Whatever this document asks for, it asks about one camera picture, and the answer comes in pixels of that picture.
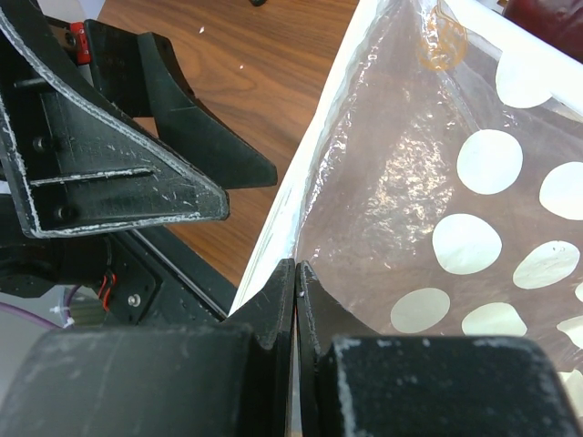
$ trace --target white polka dot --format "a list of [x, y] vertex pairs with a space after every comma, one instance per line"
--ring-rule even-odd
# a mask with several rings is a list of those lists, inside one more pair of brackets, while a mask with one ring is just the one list
[[469, 275], [491, 266], [502, 250], [496, 231], [469, 214], [443, 218], [435, 227], [433, 244], [439, 265], [455, 275]]
[[457, 157], [457, 174], [477, 194], [496, 194], [510, 187], [522, 168], [522, 148], [501, 130], [472, 134]]
[[440, 289], [420, 289], [404, 295], [391, 310], [391, 323], [405, 334], [434, 326], [449, 311], [449, 296]]
[[465, 335], [515, 335], [527, 333], [527, 325], [515, 308], [504, 302], [488, 303], [477, 308], [462, 320]]
[[510, 107], [536, 107], [552, 96], [540, 75], [544, 69], [534, 66], [531, 56], [504, 52], [496, 70], [496, 92]]
[[577, 299], [583, 302], [583, 284], [577, 285], [577, 288], [575, 289], [575, 296]]
[[540, 203], [563, 219], [583, 220], [583, 162], [568, 162], [548, 173]]
[[583, 349], [583, 316], [561, 321], [557, 329], [567, 334], [575, 346]]
[[541, 244], [518, 265], [512, 280], [521, 289], [552, 285], [573, 273], [579, 263], [579, 250], [566, 241]]
[[560, 371], [558, 376], [578, 417], [583, 417], [583, 374], [580, 371]]

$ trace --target plastic bag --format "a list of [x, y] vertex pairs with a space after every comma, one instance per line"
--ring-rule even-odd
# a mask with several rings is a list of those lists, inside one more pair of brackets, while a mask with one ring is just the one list
[[445, 4], [381, 4], [320, 136], [296, 259], [381, 333], [525, 335], [581, 390], [583, 117], [506, 55]]

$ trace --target screw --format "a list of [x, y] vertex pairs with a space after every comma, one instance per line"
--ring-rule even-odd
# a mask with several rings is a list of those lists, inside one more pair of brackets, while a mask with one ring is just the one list
[[65, 33], [65, 42], [68, 44], [69, 47], [75, 47], [77, 45], [77, 40], [70, 32]]
[[33, 148], [38, 153], [45, 153], [52, 148], [51, 141], [46, 137], [36, 137], [33, 139]]
[[139, 294], [132, 294], [130, 297], [128, 297], [128, 305], [130, 307], [139, 307], [140, 303], [141, 303], [141, 298], [140, 298]]
[[69, 221], [77, 216], [77, 210], [69, 205], [63, 205], [56, 209], [56, 217], [63, 221]]

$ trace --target black bracket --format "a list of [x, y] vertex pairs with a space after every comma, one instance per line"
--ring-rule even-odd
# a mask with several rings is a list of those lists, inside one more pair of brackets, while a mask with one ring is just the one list
[[[189, 97], [165, 38], [145, 34], [138, 47], [133, 36], [136, 51], [124, 52], [128, 57], [115, 65], [128, 61], [119, 77], [137, 84], [145, 70], [144, 87], [126, 90], [122, 80], [102, 95], [103, 80], [96, 76], [95, 89], [80, 75], [34, 0], [1, 0], [0, 30], [0, 159], [26, 235], [225, 219], [225, 188], [277, 181], [267, 159]], [[96, 40], [89, 43], [97, 47]], [[170, 47], [163, 59], [160, 44]], [[95, 62], [113, 62], [98, 53], [97, 47]], [[139, 93], [138, 107], [126, 114], [112, 95], [131, 90]], [[140, 113], [139, 105], [149, 109]], [[130, 118], [148, 112], [159, 118], [161, 140]]]

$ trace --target wooden table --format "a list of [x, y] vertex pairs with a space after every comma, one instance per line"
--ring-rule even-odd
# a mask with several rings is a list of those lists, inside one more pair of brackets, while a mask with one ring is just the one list
[[[357, 0], [107, 0], [99, 20], [172, 41], [197, 96], [279, 179], [312, 120]], [[172, 230], [235, 285], [277, 191], [230, 192], [224, 222]]]

